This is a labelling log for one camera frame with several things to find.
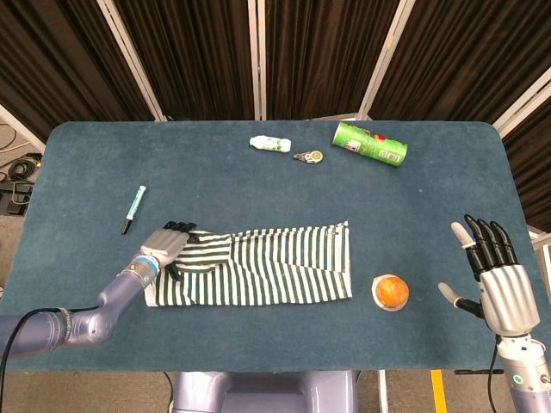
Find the blue tablecloth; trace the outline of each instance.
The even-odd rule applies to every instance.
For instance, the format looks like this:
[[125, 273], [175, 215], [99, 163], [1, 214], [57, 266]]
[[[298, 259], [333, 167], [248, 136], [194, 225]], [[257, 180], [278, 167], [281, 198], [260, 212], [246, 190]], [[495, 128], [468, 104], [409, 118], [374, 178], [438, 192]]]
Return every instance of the blue tablecloth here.
[[[438, 292], [447, 281], [477, 299], [449, 225], [464, 213], [497, 220], [529, 270], [550, 343], [546, 290], [498, 134], [477, 122], [357, 122], [409, 145], [395, 168], [331, 146], [335, 121], [66, 123], [48, 140], [2, 313], [82, 307], [168, 220], [232, 232], [350, 222], [354, 298], [318, 305], [148, 308], [139, 299], [101, 348], [10, 363], [26, 370], [300, 371], [487, 368], [493, 334]], [[257, 151], [251, 136], [289, 138], [311, 165]], [[147, 191], [126, 236], [139, 185]], [[391, 313], [371, 281], [410, 286]]]

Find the striped garment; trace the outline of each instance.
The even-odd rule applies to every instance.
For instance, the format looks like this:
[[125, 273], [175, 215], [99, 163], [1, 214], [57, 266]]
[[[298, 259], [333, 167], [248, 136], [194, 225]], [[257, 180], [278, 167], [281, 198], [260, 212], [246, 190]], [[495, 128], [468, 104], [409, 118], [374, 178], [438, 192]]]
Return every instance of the striped garment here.
[[311, 304], [352, 297], [348, 222], [215, 235], [193, 231], [176, 259], [183, 281], [162, 270], [149, 306]]

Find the pringles can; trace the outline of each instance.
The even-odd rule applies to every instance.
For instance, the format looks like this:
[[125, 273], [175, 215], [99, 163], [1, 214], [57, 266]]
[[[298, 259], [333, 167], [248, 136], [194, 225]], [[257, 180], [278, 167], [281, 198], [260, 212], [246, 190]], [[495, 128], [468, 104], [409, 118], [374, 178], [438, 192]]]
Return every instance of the pringles can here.
[[333, 144], [394, 166], [404, 162], [407, 153], [406, 144], [343, 122], [338, 124]]

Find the marker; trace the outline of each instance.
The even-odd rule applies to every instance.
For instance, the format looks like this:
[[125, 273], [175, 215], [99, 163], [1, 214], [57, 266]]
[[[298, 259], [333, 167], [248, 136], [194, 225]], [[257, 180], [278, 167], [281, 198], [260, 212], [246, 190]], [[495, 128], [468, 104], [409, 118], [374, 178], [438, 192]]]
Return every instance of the marker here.
[[130, 224], [132, 224], [132, 221], [134, 219], [134, 214], [136, 211], [138, 211], [139, 204], [141, 202], [142, 197], [144, 196], [145, 187], [142, 185], [138, 189], [138, 193], [134, 197], [134, 201], [132, 202], [132, 205], [130, 206], [130, 210], [128, 211], [127, 218], [124, 221], [124, 225], [121, 229], [121, 234], [125, 235], [128, 232], [128, 228], [130, 228]]

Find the white bottle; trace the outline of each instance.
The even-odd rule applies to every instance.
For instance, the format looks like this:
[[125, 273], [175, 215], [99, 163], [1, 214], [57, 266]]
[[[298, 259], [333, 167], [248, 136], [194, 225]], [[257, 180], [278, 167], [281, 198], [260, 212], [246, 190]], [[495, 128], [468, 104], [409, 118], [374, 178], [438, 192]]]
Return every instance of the white bottle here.
[[264, 149], [265, 151], [291, 151], [291, 141], [289, 139], [273, 138], [265, 135], [252, 137], [249, 140], [249, 145], [253, 148]]

